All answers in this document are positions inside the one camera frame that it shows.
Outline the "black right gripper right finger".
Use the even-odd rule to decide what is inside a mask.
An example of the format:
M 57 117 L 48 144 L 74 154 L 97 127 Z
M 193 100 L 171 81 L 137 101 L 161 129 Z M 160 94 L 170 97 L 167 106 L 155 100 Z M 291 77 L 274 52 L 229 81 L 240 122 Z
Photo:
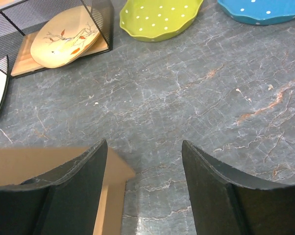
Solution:
M 182 143 L 182 161 L 199 235 L 295 235 L 295 185 L 242 172 Z

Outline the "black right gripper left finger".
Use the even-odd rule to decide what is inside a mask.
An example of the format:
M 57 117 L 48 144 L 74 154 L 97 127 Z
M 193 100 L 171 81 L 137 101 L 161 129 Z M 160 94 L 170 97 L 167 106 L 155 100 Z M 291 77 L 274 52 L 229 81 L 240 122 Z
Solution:
M 0 235 L 90 235 L 106 167 L 91 147 L 0 149 Z

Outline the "brown cardboard box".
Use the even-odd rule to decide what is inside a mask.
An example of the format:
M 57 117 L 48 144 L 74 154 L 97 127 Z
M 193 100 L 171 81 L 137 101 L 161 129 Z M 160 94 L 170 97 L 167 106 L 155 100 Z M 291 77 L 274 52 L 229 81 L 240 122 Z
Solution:
M 22 183 L 72 160 L 86 150 L 86 147 L 0 149 L 0 186 Z M 134 176 L 134 170 L 109 147 L 93 231 L 95 235 L 121 233 L 125 183 Z

